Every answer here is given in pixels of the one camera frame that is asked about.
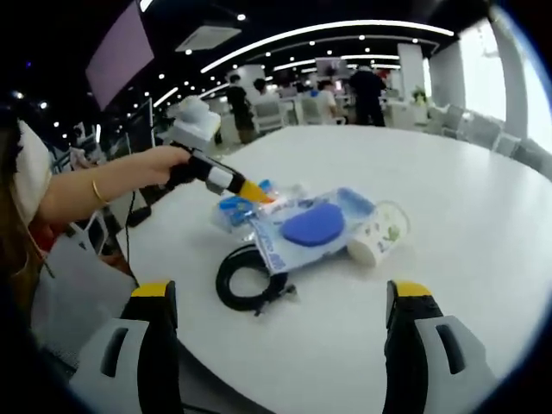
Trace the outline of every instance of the paper cup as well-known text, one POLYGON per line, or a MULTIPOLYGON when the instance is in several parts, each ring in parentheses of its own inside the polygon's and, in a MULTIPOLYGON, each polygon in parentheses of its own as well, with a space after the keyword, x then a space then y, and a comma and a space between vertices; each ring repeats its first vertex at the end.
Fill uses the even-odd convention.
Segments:
POLYGON ((347 250, 357 262, 375 267, 408 235, 410 229, 410 221, 403 209, 396 203, 384 201, 376 205, 370 217, 357 229, 347 244, 347 250))

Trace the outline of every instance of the blue sponge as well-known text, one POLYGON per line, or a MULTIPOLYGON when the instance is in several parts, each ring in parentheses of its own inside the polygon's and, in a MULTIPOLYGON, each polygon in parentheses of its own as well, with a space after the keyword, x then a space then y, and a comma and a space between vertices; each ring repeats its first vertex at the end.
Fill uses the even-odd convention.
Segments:
POLYGON ((322 203, 287 220, 280 232, 286 240, 312 248, 335 240, 344 228, 342 210, 335 204, 322 203))

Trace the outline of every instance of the white round table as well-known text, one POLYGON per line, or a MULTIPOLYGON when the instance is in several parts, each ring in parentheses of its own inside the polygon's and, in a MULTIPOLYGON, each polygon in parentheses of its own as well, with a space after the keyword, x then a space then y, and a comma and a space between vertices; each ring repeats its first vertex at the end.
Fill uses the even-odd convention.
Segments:
POLYGON ((224 162, 313 194, 345 185, 396 201, 412 226, 373 270, 342 254, 293 273, 299 301, 259 318, 216 295, 218 266, 238 243, 210 224, 219 198, 203 183, 179 187, 130 230, 137 279, 176 281, 180 341, 256 403, 278 414, 381 412, 389 279, 426 285, 483 342, 499 379, 536 339, 552 290, 552 184, 537 172, 467 143, 354 126, 290 127, 224 162))

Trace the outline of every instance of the ceiling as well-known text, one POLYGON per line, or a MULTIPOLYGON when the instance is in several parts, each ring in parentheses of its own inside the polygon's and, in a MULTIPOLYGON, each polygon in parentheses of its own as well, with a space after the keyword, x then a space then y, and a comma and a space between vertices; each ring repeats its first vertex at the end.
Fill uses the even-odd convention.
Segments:
POLYGON ((272 68, 295 60, 307 60, 326 55, 334 56, 370 53, 397 54, 396 39, 371 36, 404 36, 434 42, 420 42, 423 54, 430 56, 436 47, 445 47, 455 37, 411 29, 381 26, 334 28, 294 36, 265 45, 230 60, 212 71, 200 70, 224 55, 271 35, 310 25, 358 19, 387 19, 421 22, 455 33, 485 16, 483 0, 153 0, 142 15, 155 59, 138 74, 116 97, 114 103, 101 113, 85 78, 85 68, 104 35, 117 17, 129 6, 129 0, 79 0, 78 2, 29 2, 20 0, 15 9, 3 13, 3 39, 11 39, 3 52, 3 99, 13 91, 21 91, 24 101, 42 134, 49 141, 60 140, 61 134, 77 122, 110 123, 132 110, 135 103, 145 99, 149 91, 156 99, 174 86, 179 94, 197 94, 209 90, 217 81, 224 81, 232 65, 259 63, 272 68), (243 22, 236 15, 245 14, 243 22), (241 30, 235 38, 206 51, 192 55, 175 53, 174 49, 196 28, 205 23, 232 25, 241 30), (358 36, 367 38, 360 41, 358 36), (310 46, 309 41, 316 41, 310 46), (272 52, 267 58, 264 53, 272 52), (47 101, 46 110, 36 103, 47 101), (51 127, 54 121, 60 127, 51 127))

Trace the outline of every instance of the gold bracelet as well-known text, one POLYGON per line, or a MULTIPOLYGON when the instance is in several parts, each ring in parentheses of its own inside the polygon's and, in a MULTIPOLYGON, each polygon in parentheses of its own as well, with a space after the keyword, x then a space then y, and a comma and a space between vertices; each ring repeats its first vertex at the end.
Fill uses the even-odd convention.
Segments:
POLYGON ((100 201, 103 203, 103 205, 109 204, 107 201, 105 201, 105 199, 104 199, 102 196, 100 196, 100 193, 99 193, 99 191, 97 190, 96 180, 95 180, 95 179, 92 180, 92 190, 94 190, 94 194, 96 195, 96 198, 97 198, 98 200, 100 200, 100 201))

